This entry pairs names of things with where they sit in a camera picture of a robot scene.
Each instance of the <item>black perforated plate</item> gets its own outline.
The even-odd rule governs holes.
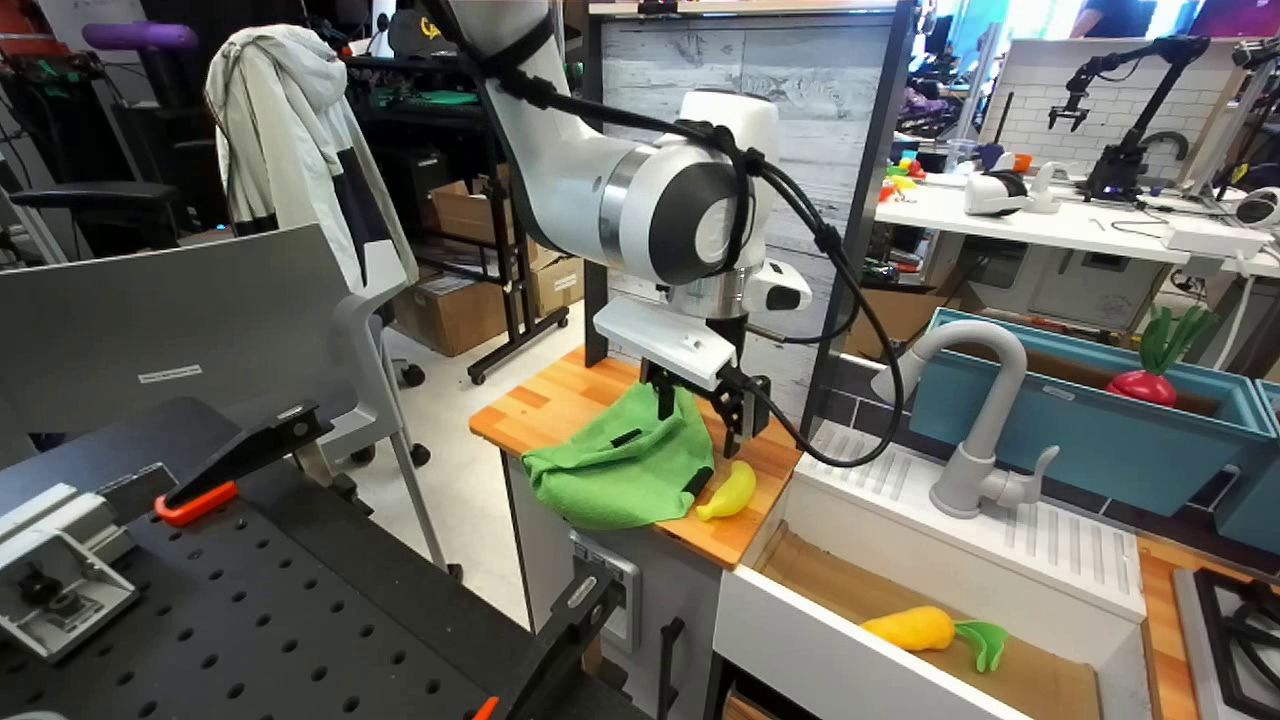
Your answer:
[[[138,605],[61,662],[0,649],[0,715],[462,720],[480,703],[252,502],[190,533],[134,520],[131,539],[121,573]]]

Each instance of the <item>white sink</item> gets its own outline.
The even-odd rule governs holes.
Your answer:
[[[836,454],[850,454],[850,443],[869,440],[849,427],[821,436]],[[909,449],[888,449],[855,471],[805,454],[749,558],[720,582],[717,653],[815,715],[1026,715],[756,573],[771,534],[790,533],[960,615],[1087,662],[1104,715],[1150,715],[1134,534],[1057,502],[953,520],[926,499],[936,476],[940,464]]]

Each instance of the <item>computer monitor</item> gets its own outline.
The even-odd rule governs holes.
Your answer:
[[[357,403],[339,298],[320,228],[4,271],[0,453],[175,394],[236,422],[305,399],[336,416]]]

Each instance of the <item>green cloth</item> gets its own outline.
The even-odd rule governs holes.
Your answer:
[[[649,384],[628,389],[568,443],[523,454],[533,494],[584,533],[689,516],[689,489],[699,489],[710,464],[717,449],[690,392],[675,389],[675,413],[658,420]]]

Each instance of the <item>yellow banana toy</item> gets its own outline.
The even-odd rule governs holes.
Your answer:
[[[696,508],[699,520],[722,520],[722,516],[736,516],[750,502],[756,494],[756,466],[749,459],[728,459],[728,476],[722,485],[717,489],[710,499],[703,499]]]

